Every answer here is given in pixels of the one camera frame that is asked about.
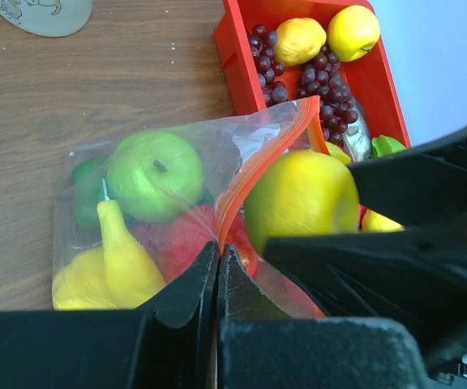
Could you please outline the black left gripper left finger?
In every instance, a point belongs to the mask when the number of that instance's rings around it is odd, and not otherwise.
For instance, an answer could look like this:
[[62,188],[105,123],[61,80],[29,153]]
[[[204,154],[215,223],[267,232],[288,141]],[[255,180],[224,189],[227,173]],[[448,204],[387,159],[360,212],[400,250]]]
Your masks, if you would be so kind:
[[0,388],[206,388],[219,250],[133,310],[0,312]]

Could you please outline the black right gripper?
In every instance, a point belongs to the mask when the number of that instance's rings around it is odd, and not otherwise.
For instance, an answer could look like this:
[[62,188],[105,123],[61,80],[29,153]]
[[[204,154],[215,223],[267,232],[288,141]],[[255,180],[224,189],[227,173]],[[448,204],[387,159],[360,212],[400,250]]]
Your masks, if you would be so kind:
[[263,256],[331,316],[403,324],[427,356],[467,352],[467,126],[350,167],[395,233],[279,237]]

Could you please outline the red pomegranate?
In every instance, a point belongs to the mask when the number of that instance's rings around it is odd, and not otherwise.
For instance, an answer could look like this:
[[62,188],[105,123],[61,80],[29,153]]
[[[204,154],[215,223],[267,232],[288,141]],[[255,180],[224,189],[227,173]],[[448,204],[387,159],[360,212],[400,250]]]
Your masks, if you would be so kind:
[[[207,242],[215,239],[215,227],[214,207],[201,205],[168,224],[139,222],[133,235],[152,257],[165,281],[170,283],[194,262]],[[240,215],[235,216],[226,243],[237,248],[247,274],[254,278],[259,269],[259,256],[250,244]]]

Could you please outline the yellow banana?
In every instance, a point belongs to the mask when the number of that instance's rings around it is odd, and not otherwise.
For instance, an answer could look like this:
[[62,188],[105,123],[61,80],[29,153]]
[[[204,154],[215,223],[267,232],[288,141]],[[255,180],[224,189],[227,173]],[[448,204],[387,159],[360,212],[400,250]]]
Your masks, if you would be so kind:
[[119,308],[136,308],[166,285],[158,266],[126,226],[118,202],[109,197],[101,181],[103,200],[96,206],[101,229],[104,274]]

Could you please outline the clear orange-trimmed zip bag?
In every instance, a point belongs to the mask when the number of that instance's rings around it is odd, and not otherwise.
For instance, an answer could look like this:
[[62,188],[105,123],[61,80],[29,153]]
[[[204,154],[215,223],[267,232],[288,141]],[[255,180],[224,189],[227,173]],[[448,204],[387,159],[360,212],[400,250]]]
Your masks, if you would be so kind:
[[71,149],[54,204],[57,310],[134,309],[224,244],[276,158],[325,149],[316,97]]

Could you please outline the green bell pepper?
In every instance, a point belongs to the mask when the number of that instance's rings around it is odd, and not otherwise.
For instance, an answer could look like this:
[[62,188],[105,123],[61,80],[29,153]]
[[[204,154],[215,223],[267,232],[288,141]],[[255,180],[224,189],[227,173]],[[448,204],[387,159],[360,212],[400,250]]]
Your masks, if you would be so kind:
[[76,165],[71,172],[74,187],[73,213],[81,229],[99,228],[96,206],[104,199],[101,166],[105,161],[104,157],[93,157]]

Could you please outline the yellow-green lemon fruit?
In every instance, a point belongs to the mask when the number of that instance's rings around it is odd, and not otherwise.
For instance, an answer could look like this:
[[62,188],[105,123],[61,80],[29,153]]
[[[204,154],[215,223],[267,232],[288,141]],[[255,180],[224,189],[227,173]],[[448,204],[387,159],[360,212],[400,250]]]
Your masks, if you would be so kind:
[[273,237],[355,233],[359,196],[353,176],[336,158],[311,150],[280,156],[244,201],[251,245],[263,255]]

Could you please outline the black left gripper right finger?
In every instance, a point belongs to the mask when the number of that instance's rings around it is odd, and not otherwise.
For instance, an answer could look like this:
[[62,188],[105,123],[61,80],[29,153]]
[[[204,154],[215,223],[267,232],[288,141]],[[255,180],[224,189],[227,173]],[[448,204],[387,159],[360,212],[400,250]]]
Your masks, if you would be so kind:
[[225,248],[217,294],[219,388],[426,388],[414,338],[384,318],[296,319]]

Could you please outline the yellow bell pepper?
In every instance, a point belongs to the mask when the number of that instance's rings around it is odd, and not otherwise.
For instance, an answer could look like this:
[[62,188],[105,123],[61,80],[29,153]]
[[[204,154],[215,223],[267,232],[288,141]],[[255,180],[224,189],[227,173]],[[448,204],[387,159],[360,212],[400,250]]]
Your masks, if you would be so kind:
[[78,253],[53,279],[55,310],[117,309],[104,273],[101,246]]

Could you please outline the green apple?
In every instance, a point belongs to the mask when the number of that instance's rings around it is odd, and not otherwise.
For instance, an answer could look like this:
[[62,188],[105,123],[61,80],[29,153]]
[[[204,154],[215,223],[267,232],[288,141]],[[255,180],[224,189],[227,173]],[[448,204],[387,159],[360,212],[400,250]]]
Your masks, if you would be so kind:
[[204,167],[190,142],[167,130],[126,137],[109,158],[107,190],[128,215],[162,223],[197,204]]

